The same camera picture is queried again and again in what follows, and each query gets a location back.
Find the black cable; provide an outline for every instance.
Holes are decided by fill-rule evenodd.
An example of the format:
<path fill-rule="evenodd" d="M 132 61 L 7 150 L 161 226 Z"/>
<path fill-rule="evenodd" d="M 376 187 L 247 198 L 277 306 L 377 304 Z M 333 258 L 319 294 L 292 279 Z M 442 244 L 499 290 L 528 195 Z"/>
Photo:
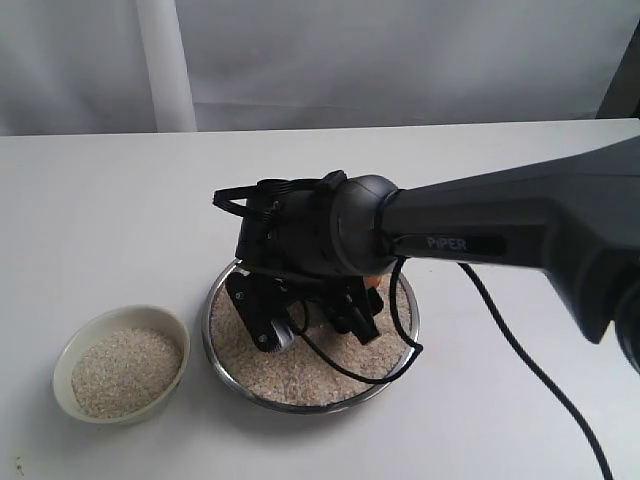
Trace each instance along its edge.
<path fill-rule="evenodd" d="M 467 274 L 467 276 L 471 279 L 473 284 L 478 289 L 478 292 L 480 293 L 482 300 L 484 300 L 484 303 L 487 305 L 487 308 L 491 312 L 491 316 L 496 321 L 496 324 L 498 325 L 500 332 L 502 332 L 502 335 L 504 335 L 504 338 L 507 340 L 511 348 L 516 352 L 518 357 L 520 357 L 520 359 L 527 365 L 527 367 L 529 367 L 529 369 L 536 375 L 536 377 L 538 377 L 540 381 L 544 383 L 545 387 L 551 390 L 551 393 L 553 393 L 553 395 L 558 399 L 558 401 L 562 404 L 562 406 L 567 409 L 567 411 L 571 414 L 573 419 L 580 426 L 582 433 L 584 433 L 584 436 L 587 437 L 587 441 L 589 442 L 589 445 L 591 446 L 591 449 L 593 450 L 593 453 L 595 454 L 596 459 L 598 460 L 598 465 L 600 466 L 600 470 L 602 471 L 603 478 L 605 478 L 605 480 L 613 480 L 613 474 L 611 473 L 611 469 L 609 468 L 609 464 L 607 463 L 607 458 L 604 455 L 602 447 L 600 446 L 600 443 L 598 442 L 598 439 L 595 433 L 593 433 L 593 430 L 591 430 L 591 427 L 589 426 L 585 418 L 582 416 L 580 411 L 571 402 L 571 400 L 567 398 L 567 396 L 562 392 L 562 390 L 560 390 L 560 388 L 553 382 L 553 380 L 549 378 L 549 376 L 544 372 L 544 370 L 542 370 L 542 368 L 540 368 L 536 364 L 536 362 L 533 361 L 533 359 L 524 350 L 524 348 L 522 348 L 520 343 L 518 343 L 516 338 L 511 333 L 511 330 L 509 330 L 506 323 L 504 322 L 502 315 L 500 315 L 500 312 L 498 311 L 498 307 L 496 307 L 495 303 L 493 302 L 493 299 L 491 298 L 491 295 L 487 291 L 487 288 L 484 286 L 484 284 L 482 283 L 482 280 L 480 280 L 480 278 L 478 277 L 476 272 L 471 268 L 471 266 L 469 266 L 466 263 L 459 263 L 458 265 L 460 265 L 460 268 L 464 270 L 464 272 Z"/>
<path fill-rule="evenodd" d="M 349 378 L 352 378 L 354 380 L 358 380 L 359 382 L 363 382 L 363 383 L 367 383 L 369 385 L 384 385 L 385 383 L 391 383 L 395 380 L 397 380 L 398 378 L 400 378 L 402 375 L 404 375 L 404 373 L 409 369 L 409 367 L 411 367 L 411 365 L 413 365 L 413 362 L 416 360 L 416 358 L 418 358 L 418 355 L 420 355 L 420 353 L 423 350 L 423 346 L 420 345 L 419 343 L 415 342 L 408 334 L 407 332 L 405 332 L 404 328 L 402 327 L 402 324 L 400 323 L 400 315 L 398 314 L 398 302 L 397 302 L 397 292 L 398 292 L 398 282 L 400 280 L 400 272 L 402 270 L 402 266 L 404 265 L 404 262 L 407 259 L 405 257 L 399 257 L 398 260 L 396 261 L 395 266 L 393 267 L 393 272 L 391 273 L 391 280 L 389 282 L 389 310 L 391 311 L 391 319 L 393 320 L 393 325 L 396 328 L 396 331 L 398 332 L 398 335 L 400 336 L 400 338 L 402 338 L 402 340 L 409 345 L 410 347 L 413 348 L 413 352 L 411 353 L 411 356 L 409 357 L 409 359 L 407 360 L 407 363 L 405 363 L 397 372 L 395 372 L 392 375 L 389 375 L 388 377 L 383 377 L 383 378 L 367 378 L 367 377 L 363 377 L 362 375 L 359 375 L 355 372 L 352 372 L 350 370 L 347 370 L 346 368 L 344 368 L 341 365 L 338 365 L 336 362 L 334 362 L 331 357 L 329 357 L 326 353 L 324 353 L 322 351 L 322 349 L 320 349 L 320 347 L 318 347 L 318 345 L 316 345 L 314 343 L 313 340 L 311 340 L 309 338 L 309 336 L 305 333 L 306 331 L 306 327 L 309 325 L 309 309 L 305 308 L 306 307 L 306 302 L 302 302 L 303 308 L 304 308 L 304 315 L 305 315 L 305 320 L 304 320 L 304 327 L 298 328 L 296 326 L 296 324 L 291 321 L 290 322 L 290 328 L 293 330 L 293 332 L 298 335 L 300 338 L 302 338 L 302 340 L 304 340 L 306 342 L 307 345 L 309 345 L 309 347 L 327 364 L 329 365 L 331 368 L 333 368 L 334 370 L 338 371 L 339 373 L 346 375 Z"/>

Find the stainless steel bowl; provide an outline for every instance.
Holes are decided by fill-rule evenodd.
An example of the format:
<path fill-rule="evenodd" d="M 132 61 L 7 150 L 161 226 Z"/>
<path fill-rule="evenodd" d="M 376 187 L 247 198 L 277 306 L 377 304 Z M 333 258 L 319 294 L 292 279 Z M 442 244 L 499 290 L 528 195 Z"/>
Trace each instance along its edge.
<path fill-rule="evenodd" d="M 218 293 L 224 286 L 224 281 L 227 276 L 238 269 L 237 261 L 231 262 L 229 266 L 220 274 L 220 276 L 216 279 L 215 283 L 211 287 L 209 294 L 207 295 L 207 299 L 204 304 L 204 308 L 202 309 L 202 340 L 204 343 L 204 350 L 207 354 L 207 358 L 209 359 L 209 363 L 213 366 L 214 371 L 218 374 L 218 376 L 222 379 L 222 381 L 232 390 L 238 392 L 243 397 L 251 400 L 253 403 L 257 405 L 261 405 L 265 408 L 269 408 L 271 410 L 276 410 L 284 413 L 297 413 L 297 414 L 318 414 L 318 413 L 335 413 L 341 410 L 345 410 L 354 405 L 358 405 L 370 398 L 373 398 L 377 394 L 379 394 L 382 390 L 387 388 L 389 384 L 383 385 L 372 385 L 371 388 L 365 390 L 364 392 L 355 395 L 353 397 L 347 398 L 340 402 L 330 403 L 322 406 L 302 406 L 302 405 L 290 405 L 286 403 L 274 402 L 272 400 L 267 400 L 257 395 L 254 395 L 251 391 L 246 389 L 243 385 L 238 383 L 227 370 L 222 366 L 218 356 L 216 355 L 216 351 L 213 348 L 213 341 L 211 338 L 211 311 L 213 309 L 213 305 L 215 304 Z M 418 329 L 420 326 L 420 317 L 418 315 L 418 305 L 416 303 L 415 296 L 413 294 L 413 290 L 409 285 L 409 282 L 404 277 L 404 275 L 400 275 L 400 284 L 402 288 L 407 293 L 407 298 L 409 300 L 409 312 L 410 312 L 410 329 L 409 336 L 413 340 L 418 339 Z M 398 364 L 393 368 L 390 372 L 391 374 L 402 368 L 411 354 L 413 353 L 413 348 L 407 347 L 407 350 L 400 358 Z"/>

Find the rice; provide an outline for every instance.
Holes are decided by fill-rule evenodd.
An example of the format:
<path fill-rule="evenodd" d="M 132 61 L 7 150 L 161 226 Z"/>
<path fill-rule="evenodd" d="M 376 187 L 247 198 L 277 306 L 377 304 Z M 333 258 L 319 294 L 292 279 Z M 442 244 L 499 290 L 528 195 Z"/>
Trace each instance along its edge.
<path fill-rule="evenodd" d="M 407 351 L 391 319 L 387 301 L 389 280 L 390 275 L 385 276 L 378 288 L 385 301 L 384 310 L 375 317 L 380 336 L 368 345 L 361 345 L 352 334 L 336 333 L 322 312 L 310 304 L 309 337 L 338 364 L 367 377 L 386 376 Z M 402 325 L 409 330 L 409 300 L 401 285 L 398 288 L 398 311 Z M 302 308 L 294 305 L 291 314 L 301 325 Z M 295 406 L 324 406 L 372 388 L 335 371 L 297 337 L 281 352 L 259 351 L 225 288 L 220 289 L 214 300 L 210 334 L 218 360 L 229 375 L 265 400 Z"/>
<path fill-rule="evenodd" d="M 171 384 L 182 352 L 162 332 L 117 331 L 87 350 L 71 374 L 82 410 L 94 418 L 118 418 L 149 405 Z"/>

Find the white backdrop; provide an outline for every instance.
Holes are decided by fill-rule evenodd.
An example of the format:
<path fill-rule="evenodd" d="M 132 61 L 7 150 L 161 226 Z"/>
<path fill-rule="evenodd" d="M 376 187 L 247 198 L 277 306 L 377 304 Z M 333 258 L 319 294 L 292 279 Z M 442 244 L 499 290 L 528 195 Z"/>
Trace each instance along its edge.
<path fill-rule="evenodd" d="M 637 0 L 2 5 L 5 135 L 588 118 L 640 17 Z"/>

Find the table surface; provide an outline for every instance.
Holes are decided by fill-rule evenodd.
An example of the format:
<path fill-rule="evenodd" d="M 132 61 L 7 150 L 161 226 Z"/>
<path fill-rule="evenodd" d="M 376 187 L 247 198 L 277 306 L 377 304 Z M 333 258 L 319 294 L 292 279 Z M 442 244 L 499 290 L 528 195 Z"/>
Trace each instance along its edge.
<path fill-rule="evenodd" d="M 408 262 L 425 351 L 380 396 L 332 416 L 278 414 L 228 391 L 205 360 L 197 313 L 239 228 L 211 205 L 215 189 L 337 168 L 409 188 L 638 134 L 636 120 L 607 120 L 0 138 L 0 477 L 599 478 L 574 421 L 452 263 Z M 478 270 L 516 336 L 591 422 L 617 478 L 637 478 L 640 379 L 613 329 L 591 345 L 542 274 Z M 179 391 L 147 423 L 77 423 L 53 399 L 56 357 L 89 319 L 135 303 L 189 325 Z"/>

